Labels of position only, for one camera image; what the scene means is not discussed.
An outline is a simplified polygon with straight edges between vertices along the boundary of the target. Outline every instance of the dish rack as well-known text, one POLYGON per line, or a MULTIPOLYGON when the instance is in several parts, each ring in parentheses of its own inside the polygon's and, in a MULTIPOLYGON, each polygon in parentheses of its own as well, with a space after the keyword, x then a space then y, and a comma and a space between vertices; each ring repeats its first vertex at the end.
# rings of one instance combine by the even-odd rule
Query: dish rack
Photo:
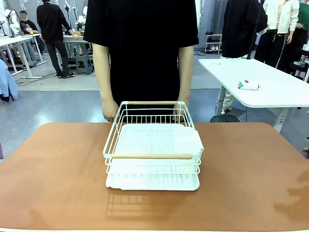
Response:
POLYGON ((103 150, 108 174, 106 187, 196 190, 203 150, 184 102, 124 101, 103 150), (155 105, 155 108, 136 105, 155 105), (166 114, 152 115, 158 110, 166 114))

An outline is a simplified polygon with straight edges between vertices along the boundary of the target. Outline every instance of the brown table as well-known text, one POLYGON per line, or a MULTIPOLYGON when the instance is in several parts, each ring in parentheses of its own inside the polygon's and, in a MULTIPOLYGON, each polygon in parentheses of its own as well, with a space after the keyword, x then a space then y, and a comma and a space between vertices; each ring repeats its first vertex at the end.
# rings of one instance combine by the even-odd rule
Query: brown table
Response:
POLYGON ((110 127, 40 127, 0 166, 0 228, 309 229, 309 163, 271 126, 196 123, 205 151, 193 192, 107 189, 110 127))

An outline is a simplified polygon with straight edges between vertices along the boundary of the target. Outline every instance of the blue jacket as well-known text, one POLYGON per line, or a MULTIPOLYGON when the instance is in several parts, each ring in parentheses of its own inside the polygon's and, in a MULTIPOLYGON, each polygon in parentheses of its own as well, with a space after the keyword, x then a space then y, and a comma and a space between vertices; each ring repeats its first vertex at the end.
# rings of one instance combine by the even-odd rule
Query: blue jacket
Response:
POLYGON ((9 96, 9 90, 14 99, 17 99, 17 84, 12 78, 8 66, 0 59, 0 95, 9 96))

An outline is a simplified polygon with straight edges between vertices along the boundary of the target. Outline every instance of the black pants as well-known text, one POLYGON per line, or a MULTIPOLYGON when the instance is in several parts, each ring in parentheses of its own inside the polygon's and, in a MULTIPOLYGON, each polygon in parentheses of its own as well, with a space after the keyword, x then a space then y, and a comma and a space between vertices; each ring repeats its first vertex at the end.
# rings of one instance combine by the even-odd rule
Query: black pants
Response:
POLYGON ((277 34, 276 32, 266 32, 263 34, 254 58, 275 68, 281 55, 284 36, 284 34, 277 34))
POLYGON ((43 42, 43 40, 41 40, 39 37, 35 37, 35 39, 37 40, 38 46, 39 46, 39 50, 41 53, 43 53, 44 49, 45 49, 45 44, 43 42))
POLYGON ((50 59, 52 60, 53 67, 57 72, 57 75, 68 76, 70 74, 69 73, 69 57, 68 57, 68 53, 64 45, 64 42, 45 40, 45 44, 46 44, 50 59), (56 55, 56 48, 61 55, 63 71, 61 71, 59 67, 58 58, 56 55))
POLYGON ((294 61, 300 61, 301 54, 295 53, 296 48, 303 48, 307 43, 308 32, 304 29, 296 29, 293 34, 292 42, 287 44, 282 52, 278 69, 288 74, 293 73, 294 70, 290 69, 290 64, 294 61))

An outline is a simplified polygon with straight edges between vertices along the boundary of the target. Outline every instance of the wooden handle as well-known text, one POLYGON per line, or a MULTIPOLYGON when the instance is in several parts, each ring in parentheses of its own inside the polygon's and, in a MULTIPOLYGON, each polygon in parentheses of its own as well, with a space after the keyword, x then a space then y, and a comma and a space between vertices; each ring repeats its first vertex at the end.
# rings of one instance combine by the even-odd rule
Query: wooden handle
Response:
POLYGON ((112 154, 113 159, 162 159, 162 160, 191 160, 190 154, 112 154))
POLYGON ((130 105, 176 105, 178 101, 129 101, 130 105))

